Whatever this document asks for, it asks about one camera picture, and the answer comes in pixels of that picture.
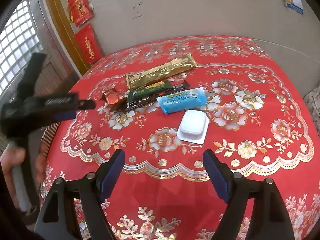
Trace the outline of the person left hand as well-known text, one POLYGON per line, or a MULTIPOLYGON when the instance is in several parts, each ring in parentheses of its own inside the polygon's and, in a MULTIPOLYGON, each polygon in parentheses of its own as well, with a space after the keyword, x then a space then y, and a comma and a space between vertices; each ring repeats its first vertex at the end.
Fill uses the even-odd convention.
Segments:
MULTIPOLYGON (((44 143, 40 143, 39 153, 35 160, 36 179, 39 183, 43 182, 46 176, 46 158, 47 147, 44 143)), ((5 176, 11 175, 11 170, 15 166, 21 165, 25 160, 25 149, 17 146, 7 146, 1 156, 1 167, 5 176)))

